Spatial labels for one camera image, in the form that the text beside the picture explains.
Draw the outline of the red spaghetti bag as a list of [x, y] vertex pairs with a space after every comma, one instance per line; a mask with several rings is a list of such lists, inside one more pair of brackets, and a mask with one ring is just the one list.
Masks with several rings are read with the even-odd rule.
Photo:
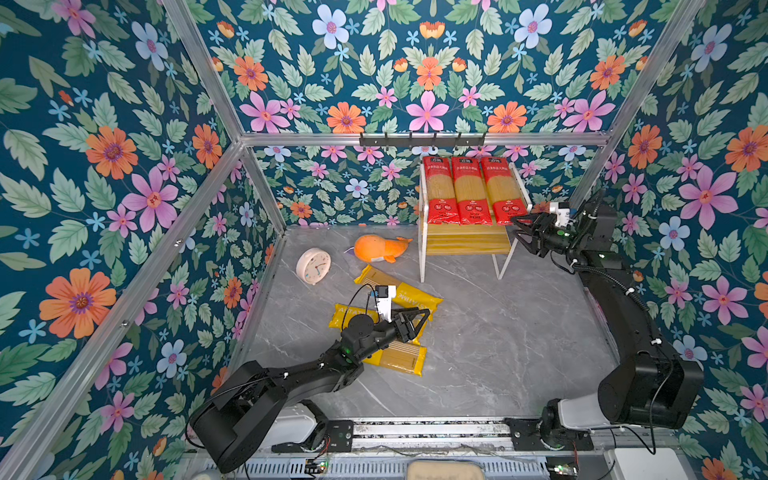
[[460, 223], [454, 181], [449, 158], [429, 156], [423, 159], [429, 224]]
[[526, 215], [527, 203], [508, 161], [504, 158], [485, 157], [481, 159], [481, 168], [496, 222], [508, 226], [517, 217]]

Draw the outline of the red spaghetti bag under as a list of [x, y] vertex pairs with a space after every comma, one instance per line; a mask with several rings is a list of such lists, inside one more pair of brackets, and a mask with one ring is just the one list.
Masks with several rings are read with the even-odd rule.
[[451, 159], [454, 192], [462, 225], [491, 225], [486, 184], [476, 158]]

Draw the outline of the red spaghetti bag front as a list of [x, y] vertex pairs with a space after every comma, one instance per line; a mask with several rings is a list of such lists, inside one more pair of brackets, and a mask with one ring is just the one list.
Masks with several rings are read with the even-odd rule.
[[460, 223], [454, 181], [449, 158], [429, 156], [423, 159], [429, 224]]

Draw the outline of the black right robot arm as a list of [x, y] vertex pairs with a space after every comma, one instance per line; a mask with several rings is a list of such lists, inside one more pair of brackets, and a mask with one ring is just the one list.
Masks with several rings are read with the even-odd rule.
[[681, 359], [663, 338], [627, 262], [612, 251], [617, 218], [597, 192], [576, 213], [554, 205], [515, 218], [509, 228], [529, 253], [563, 257], [560, 269], [579, 277], [618, 354], [595, 393], [548, 402], [540, 420], [544, 435], [622, 425], [679, 429], [704, 383], [702, 368]]

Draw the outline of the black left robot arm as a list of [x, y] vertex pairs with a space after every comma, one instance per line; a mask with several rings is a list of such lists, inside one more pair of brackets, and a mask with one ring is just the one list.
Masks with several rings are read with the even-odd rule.
[[283, 408], [351, 385], [365, 359], [415, 339], [430, 315], [416, 307], [395, 309], [378, 322], [357, 314], [313, 361], [280, 368], [248, 361], [191, 415], [190, 426], [218, 469], [230, 473], [257, 451]]

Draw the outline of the yellow Pastatime bag top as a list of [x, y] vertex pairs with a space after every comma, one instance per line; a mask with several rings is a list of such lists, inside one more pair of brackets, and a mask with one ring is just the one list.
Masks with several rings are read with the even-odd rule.
[[400, 307], [418, 307], [429, 309], [435, 313], [443, 299], [428, 294], [406, 282], [403, 282], [371, 265], [366, 266], [361, 274], [354, 280], [355, 284], [369, 284], [372, 286], [393, 285], [396, 295], [393, 303]]

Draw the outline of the yellow pastatime bag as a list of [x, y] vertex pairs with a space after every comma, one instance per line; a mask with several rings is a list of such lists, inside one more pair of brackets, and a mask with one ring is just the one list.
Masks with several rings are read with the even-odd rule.
[[392, 342], [363, 360], [364, 363], [416, 376], [423, 374], [427, 348], [412, 343]]
[[328, 327], [330, 329], [342, 330], [349, 324], [352, 317], [359, 314], [367, 314], [372, 318], [374, 323], [379, 322], [378, 313], [373, 308], [366, 310], [363, 307], [348, 307], [347, 305], [336, 304]]
[[406, 282], [403, 282], [371, 265], [366, 266], [361, 274], [354, 280], [355, 284], [369, 284], [372, 286], [393, 285], [396, 295], [393, 303], [400, 307], [418, 307], [429, 309], [435, 313], [443, 299], [428, 294]]

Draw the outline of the yellow Pastatime bag lower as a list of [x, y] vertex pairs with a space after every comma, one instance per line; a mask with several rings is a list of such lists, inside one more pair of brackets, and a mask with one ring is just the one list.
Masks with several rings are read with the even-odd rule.
[[363, 360], [364, 363], [416, 376], [423, 374], [427, 348], [412, 343], [392, 342]]

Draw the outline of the yellow Pastatime bag middle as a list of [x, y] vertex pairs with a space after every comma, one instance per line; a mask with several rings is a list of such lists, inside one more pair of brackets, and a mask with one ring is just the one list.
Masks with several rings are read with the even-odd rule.
[[352, 317], [359, 314], [367, 314], [372, 318], [374, 323], [379, 322], [378, 313], [373, 308], [366, 310], [363, 307], [348, 307], [347, 305], [336, 304], [328, 327], [330, 329], [342, 330], [349, 324]]

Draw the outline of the orange plush whale toy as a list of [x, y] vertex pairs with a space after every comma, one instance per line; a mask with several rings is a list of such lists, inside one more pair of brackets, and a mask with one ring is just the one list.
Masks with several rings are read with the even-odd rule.
[[358, 260], [371, 264], [376, 262], [395, 263], [408, 249], [411, 238], [384, 238], [376, 234], [360, 236], [344, 253], [355, 256]]

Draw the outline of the round pink alarm clock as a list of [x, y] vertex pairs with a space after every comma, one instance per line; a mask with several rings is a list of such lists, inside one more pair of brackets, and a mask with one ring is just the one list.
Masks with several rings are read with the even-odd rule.
[[328, 252], [310, 248], [298, 259], [296, 274], [307, 285], [316, 285], [328, 275], [331, 265], [332, 259]]

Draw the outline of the beige padded object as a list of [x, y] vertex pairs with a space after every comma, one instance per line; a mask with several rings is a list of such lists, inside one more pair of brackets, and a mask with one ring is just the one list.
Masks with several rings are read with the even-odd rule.
[[474, 463], [449, 460], [416, 460], [406, 469], [406, 480], [485, 480], [483, 469]]

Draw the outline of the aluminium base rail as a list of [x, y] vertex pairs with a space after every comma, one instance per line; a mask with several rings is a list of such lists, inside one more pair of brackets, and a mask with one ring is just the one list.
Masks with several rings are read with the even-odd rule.
[[550, 440], [539, 422], [523, 417], [371, 417], [324, 419], [283, 416], [263, 432], [245, 437], [246, 449], [229, 461], [241, 464], [257, 455], [320, 453], [475, 452], [485, 456], [575, 456], [615, 449], [682, 450], [674, 432], [634, 427], [573, 431]]

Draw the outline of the black hook rail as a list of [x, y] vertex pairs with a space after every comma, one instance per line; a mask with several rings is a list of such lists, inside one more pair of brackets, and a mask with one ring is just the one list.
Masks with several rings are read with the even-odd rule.
[[360, 134], [358, 142], [360, 146], [372, 147], [436, 147], [438, 149], [455, 149], [459, 147], [483, 146], [486, 141], [485, 134], [464, 133], [413, 133], [407, 134]]

